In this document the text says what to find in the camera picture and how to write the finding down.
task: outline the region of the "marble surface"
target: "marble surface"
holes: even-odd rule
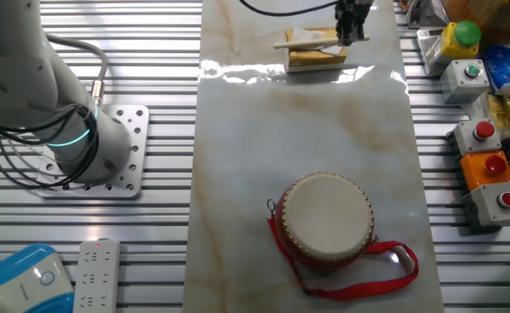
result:
[[[314,5],[256,1],[272,11]],[[286,75],[272,44],[286,29],[332,25],[333,9],[264,17],[236,0],[203,3],[183,312],[443,311],[393,4],[375,1],[371,40],[348,48],[344,70]],[[266,201],[324,170],[365,190],[382,241],[414,250],[421,272],[412,284],[350,302],[302,292],[266,222]],[[404,260],[386,253],[341,272],[301,271],[310,287],[336,289],[403,276]]]

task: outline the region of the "white power strip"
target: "white power strip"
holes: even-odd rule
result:
[[[81,243],[73,313],[114,313],[117,305],[120,243]]]

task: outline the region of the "metal mounting plate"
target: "metal mounting plate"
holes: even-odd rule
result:
[[[439,77],[447,67],[446,65],[436,64],[431,68],[434,59],[432,48],[443,30],[444,28],[417,31],[417,44],[419,45],[419,50],[421,50],[422,61],[425,64],[425,73],[428,77]]]
[[[104,105],[103,110],[125,125],[131,135],[131,146],[136,146],[138,150],[131,151],[125,166],[106,183],[88,186],[85,183],[72,183],[68,190],[63,190],[61,187],[54,190],[38,190],[36,193],[39,196],[46,199],[123,199],[139,196],[149,130],[149,109],[144,105],[112,104]],[[138,134],[135,132],[137,128],[140,129]],[[46,156],[54,157],[54,153],[46,147],[44,147],[43,153]],[[49,164],[53,165],[53,168],[47,170],[46,167]],[[40,163],[40,170],[62,175],[57,164],[44,156]],[[54,176],[46,176],[40,173],[38,179],[47,183],[56,181]]]

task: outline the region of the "drumstick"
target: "drumstick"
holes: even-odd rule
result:
[[[370,40],[369,35],[365,35],[364,38],[356,41],[368,41]],[[316,48],[321,46],[339,45],[338,38],[321,38],[313,40],[301,40],[296,42],[286,43],[274,43],[274,49],[289,49],[289,48]]]

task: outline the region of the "small drum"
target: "small drum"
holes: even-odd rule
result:
[[[401,289],[419,275],[416,255],[396,241],[378,243],[373,237],[374,212],[368,197],[347,177],[328,172],[309,174],[268,206],[268,224],[305,292],[335,300],[376,296]],[[294,260],[319,270],[337,270],[362,254],[378,254],[401,246],[413,261],[407,276],[383,282],[359,283],[342,290],[307,290]]]
[[[373,237],[368,197],[349,178],[334,173],[317,172],[292,184],[281,196],[276,216],[283,248],[317,269],[353,262]]]

